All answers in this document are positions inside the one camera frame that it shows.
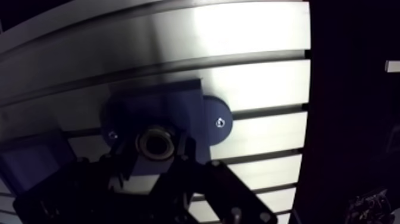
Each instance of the circular blue disc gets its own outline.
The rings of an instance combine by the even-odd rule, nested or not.
[[[216,145],[225,140],[232,130],[232,112],[224,101],[211,96],[204,96],[204,110],[210,146]]]

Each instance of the bolt head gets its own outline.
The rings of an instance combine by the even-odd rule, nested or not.
[[[262,212],[262,213],[260,214],[260,219],[261,219],[263,222],[267,223],[267,222],[271,219],[271,216],[270,216],[268,213],[266,213],[266,212]]]
[[[219,166],[221,163],[218,161],[218,160],[213,160],[212,162],[211,162],[211,165],[213,165],[213,166],[215,166],[215,167],[217,167],[217,166]]]
[[[222,119],[221,117],[217,119],[215,122],[216,127],[218,128],[223,128],[225,126],[225,120]]]
[[[108,137],[111,139],[111,140],[115,140],[115,139],[117,139],[118,138],[118,135],[117,135],[117,133],[115,132],[115,131],[110,131],[109,133],[108,133]]]

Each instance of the blue mounting plate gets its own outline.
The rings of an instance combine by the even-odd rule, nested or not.
[[[230,134],[233,116],[228,105],[217,97],[205,96],[204,108],[210,145],[216,145]]]
[[[102,136],[112,146],[118,136],[140,126],[144,117],[168,120],[175,127],[185,130],[196,141],[196,160],[210,160],[210,142],[200,80],[190,80],[113,95],[101,113]],[[150,161],[139,156],[132,175],[154,175],[166,172],[173,157],[166,161]]]

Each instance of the curved metal panel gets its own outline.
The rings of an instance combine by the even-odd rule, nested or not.
[[[310,61],[245,64],[168,73],[33,99],[0,108],[0,138],[32,135],[53,128],[79,130],[100,127],[100,109],[113,92],[188,79],[201,79],[204,93],[223,99],[233,112],[302,104],[308,102]],[[218,151],[212,150],[211,153],[216,153],[216,158],[219,158]]]
[[[0,213],[0,222],[5,224],[22,224],[18,216],[5,213]]]
[[[33,17],[0,35],[0,54],[74,23],[159,0],[79,0]]]
[[[213,160],[301,148],[307,113],[237,120],[227,139],[210,148]]]
[[[251,190],[295,183],[299,176],[301,155],[229,165]],[[158,175],[132,176],[124,182],[124,192],[147,194]]]
[[[306,2],[247,2],[88,27],[3,60],[0,97],[150,64],[309,49],[309,19]]]
[[[296,188],[258,194],[258,198],[273,212],[290,210],[295,198]],[[219,220],[210,205],[206,201],[192,202],[189,212],[199,222],[212,222]]]
[[[305,2],[247,2],[155,14],[163,61],[244,52],[310,49]]]

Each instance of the screw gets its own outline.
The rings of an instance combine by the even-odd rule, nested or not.
[[[214,160],[214,161],[211,162],[211,165],[217,167],[217,166],[220,165],[220,162],[218,160]]]
[[[188,220],[188,218],[185,215],[175,216],[175,221],[177,223],[185,223],[187,220]]]
[[[242,211],[238,207],[234,207],[230,211],[233,215],[233,223],[234,224],[239,224],[240,223],[240,218],[242,216]]]
[[[118,135],[116,134],[116,132],[115,131],[110,131],[109,133],[108,133],[108,137],[111,139],[111,140],[115,140],[115,139],[117,139],[118,138]]]
[[[225,120],[221,117],[215,122],[216,127],[223,128],[225,126]]]
[[[267,223],[267,222],[271,219],[271,216],[270,216],[268,213],[266,213],[266,212],[262,212],[262,213],[260,214],[260,219],[261,219],[263,222]]]

